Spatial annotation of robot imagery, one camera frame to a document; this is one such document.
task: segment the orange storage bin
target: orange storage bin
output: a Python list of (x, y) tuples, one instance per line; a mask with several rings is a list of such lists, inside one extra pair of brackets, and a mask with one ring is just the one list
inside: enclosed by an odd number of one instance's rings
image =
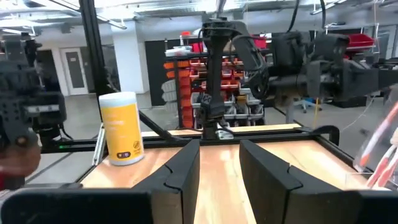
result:
[(178, 61), (178, 67), (183, 68), (183, 67), (189, 67), (190, 63), (189, 61)]
[(182, 125), (184, 126), (184, 128), (192, 128), (193, 120), (183, 120)]
[(185, 119), (185, 118), (193, 118), (193, 115), (192, 115), (192, 108), (183, 108), (182, 109), (182, 117), (183, 117), (183, 119)]
[[(190, 69), (181, 69), (178, 71), (178, 77), (189, 77), (192, 72)], [(174, 71), (169, 71), (166, 75), (167, 78), (174, 78)]]
[(181, 97), (181, 107), (192, 107), (191, 105), (191, 97), (190, 96), (183, 96)]
[[(177, 62), (177, 66), (179, 68), (186, 68), (186, 67), (189, 67), (189, 65), (190, 65), (189, 61), (178, 61)], [(174, 68), (174, 62), (166, 62), (163, 64), (163, 67), (166, 69)]]
[(163, 67), (166, 69), (171, 69), (174, 68), (174, 63), (173, 62), (166, 62), (163, 64)]

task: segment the floor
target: floor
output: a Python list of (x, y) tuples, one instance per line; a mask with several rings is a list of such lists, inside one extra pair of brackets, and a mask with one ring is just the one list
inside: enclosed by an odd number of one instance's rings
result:
[[(137, 100), (140, 110), (158, 125), (165, 129), (175, 127), (175, 114), (168, 113), (163, 107), (151, 108), (148, 93), (138, 95)], [(100, 127), (100, 114), (95, 95), (69, 96), (65, 102), (68, 115), (65, 129), (69, 135), (75, 139), (89, 139), (95, 136)], [(340, 148), (352, 156), (355, 156), (366, 140), (359, 130), (364, 128), (373, 131), (384, 114), (380, 98), (376, 98), (363, 115), (361, 114), (365, 107), (341, 109), (328, 104), (322, 106), (323, 111), (318, 112), (316, 125), (333, 124), (339, 127)], [(308, 109), (307, 113), (303, 113), (299, 107), (295, 109), (294, 118), (306, 126), (312, 127), (314, 116), (313, 108)], [(274, 108), (266, 109), (266, 118), (267, 124), (285, 123), (285, 116)], [(150, 131), (144, 124), (141, 124), (141, 130)], [(28, 183), (73, 182), (90, 167), (92, 156), (92, 152), (44, 154), (37, 171), (27, 178)]]

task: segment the workbench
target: workbench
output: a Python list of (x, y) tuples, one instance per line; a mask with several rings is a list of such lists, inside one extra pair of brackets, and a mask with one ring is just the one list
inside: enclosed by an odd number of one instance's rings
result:
[[(233, 128), (239, 131), (292, 129), (297, 124)], [(191, 130), (171, 131), (173, 135), (199, 134)], [(156, 136), (153, 132), (142, 133)], [(291, 165), (339, 189), (345, 189), (346, 178), (355, 173), (332, 152), (315, 140), (258, 143)], [(131, 188), (175, 155), (181, 147), (146, 149), (145, 158), (129, 166), (112, 166), (105, 158), (82, 181), (84, 188)], [(360, 175), (358, 184), (366, 179)], [(239, 144), (200, 147), (200, 183), (195, 223), (256, 223), (242, 179)]]

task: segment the white cable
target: white cable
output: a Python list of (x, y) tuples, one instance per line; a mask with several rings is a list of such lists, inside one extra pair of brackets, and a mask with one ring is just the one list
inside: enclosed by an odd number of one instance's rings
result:
[(343, 129), (340, 131), (340, 133), (343, 133), (344, 130), (346, 130), (347, 128), (349, 128), (351, 125), (353, 125), (355, 122), (357, 122), (357, 120), (359, 120), (362, 116), (364, 116), (364, 114), (366, 113), (366, 111), (371, 107), (371, 105), (372, 105), (373, 100), (374, 100), (375, 97), (376, 97), (376, 96), (374, 95), (374, 96), (371, 98), (370, 104), (365, 108), (365, 110), (364, 110), (364, 111), (363, 111), (351, 124), (349, 124), (349, 125), (347, 125), (345, 128), (343, 128)]
[(243, 11), (246, 11), (245, 12), (245, 14), (243, 15), (243, 17), (244, 17), (244, 23), (246, 24), (246, 26), (248, 25), (248, 16), (249, 16), (249, 8), (248, 8), (248, 5), (249, 5), (249, 0), (246, 0), (246, 2), (245, 2), (245, 9), (243, 9)]
[(378, 32), (379, 32), (379, 23), (377, 22), (377, 19), (376, 19), (376, 3), (377, 3), (377, 0), (374, 0), (374, 4), (373, 4), (373, 13), (374, 13), (374, 17), (373, 17), (373, 19), (374, 19), (374, 41), (376, 41), (377, 42), (377, 51), (378, 52), (374, 52), (374, 47), (372, 48), (372, 53), (378, 53), (378, 54), (380, 54), (380, 43), (379, 43), (379, 35), (378, 35)]

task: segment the wipes container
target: wipes container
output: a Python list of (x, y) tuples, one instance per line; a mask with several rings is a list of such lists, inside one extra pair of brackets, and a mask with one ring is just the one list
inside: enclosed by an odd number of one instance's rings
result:
[(144, 157), (136, 93), (119, 92), (99, 97), (108, 144), (109, 161), (126, 166)]

